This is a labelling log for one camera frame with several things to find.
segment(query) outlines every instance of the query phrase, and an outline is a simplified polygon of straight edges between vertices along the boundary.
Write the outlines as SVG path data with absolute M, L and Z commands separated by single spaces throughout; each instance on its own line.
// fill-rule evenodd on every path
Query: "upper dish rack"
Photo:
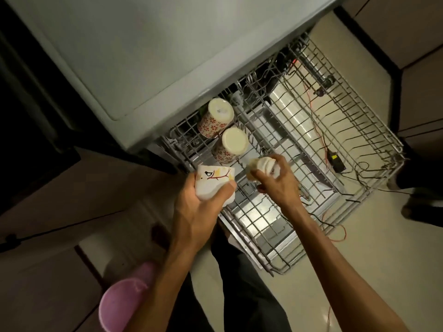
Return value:
M 220 219 L 258 266 L 285 273 L 304 250 L 296 233 L 267 196 L 245 177 L 251 158 L 286 157 L 300 182 L 302 202 L 325 234 L 398 170 L 402 144 L 364 103 L 305 34 L 233 83 L 220 97 L 235 111 L 234 124 L 250 141 L 236 167 L 238 191 Z M 214 165 L 197 123 L 203 106 L 174 126 L 162 141 L 187 170 Z M 335 173 L 327 151 L 346 169 Z

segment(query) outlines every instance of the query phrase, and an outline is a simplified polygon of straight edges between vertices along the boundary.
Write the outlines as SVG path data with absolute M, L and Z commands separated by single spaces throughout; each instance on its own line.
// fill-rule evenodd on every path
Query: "right hand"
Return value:
M 257 186 L 257 190 L 260 193 L 268 194 L 280 206 L 283 214 L 288 217 L 292 209 L 303 207 L 300 200 L 299 182 L 285 157 L 278 154 L 272 154 L 269 157 L 274 158 L 280 166 L 279 177 L 267 176 L 260 170 L 252 170 L 251 174 L 261 183 Z

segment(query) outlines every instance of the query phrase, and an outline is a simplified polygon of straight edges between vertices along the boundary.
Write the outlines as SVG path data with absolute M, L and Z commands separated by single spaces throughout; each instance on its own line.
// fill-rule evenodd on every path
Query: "floor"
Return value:
M 390 77 L 333 13 L 311 38 L 335 68 L 383 121 L 389 111 Z M 108 283 L 124 277 L 163 251 L 149 243 L 150 226 L 172 216 L 181 178 L 169 178 L 128 210 L 120 220 L 83 240 L 80 246 Z M 407 195 L 374 192 L 344 222 L 347 239 L 336 246 L 361 276 L 401 316 L 411 331 L 443 331 L 443 228 L 404 219 Z M 341 237 L 339 230 L 331 237 Z M 223 293 L 217 263 L 203 250 L 192 269 L 194 290 L 215 331 L 223 331 Z M 329 304 L 309 260 L 284 276 L 260 275 L 285 308 L 294 331 L 326 331 Z M 340 331 L 331 314 L 330 331 Z

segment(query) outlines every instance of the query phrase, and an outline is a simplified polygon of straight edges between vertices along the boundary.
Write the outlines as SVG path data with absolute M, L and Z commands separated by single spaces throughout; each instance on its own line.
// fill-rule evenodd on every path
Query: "floral patterned cup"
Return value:
M 212 148 L 212 155 L 220 164 L 228 164 L 246 152 L 249 139 L 244 131 L 231 127 L 224 131 Z
M 234 110 L 229 102 L 222 98 L 209 101 L 208 111 L 197 125 L 204 137 L 211 139 L 226 128 L 234 119 Z

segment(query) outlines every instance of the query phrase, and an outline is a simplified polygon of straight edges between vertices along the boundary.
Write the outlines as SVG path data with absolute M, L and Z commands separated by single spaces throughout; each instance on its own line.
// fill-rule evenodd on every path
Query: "red floral pattern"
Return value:
M 227 125 L 227 123 L 218 122 L 210 112 L 207 112 L 198 123 L 197 128 L 200 134 L 211 139 L 225 129 Z
M 231 154 L 228 150 L 226 150 L 222 143 L 221 137 L 217 140 L 217 142 L 215 142 L 212 148 L 212 155 L 220 164 L 228 164 L 236 157 L 234 154 Z

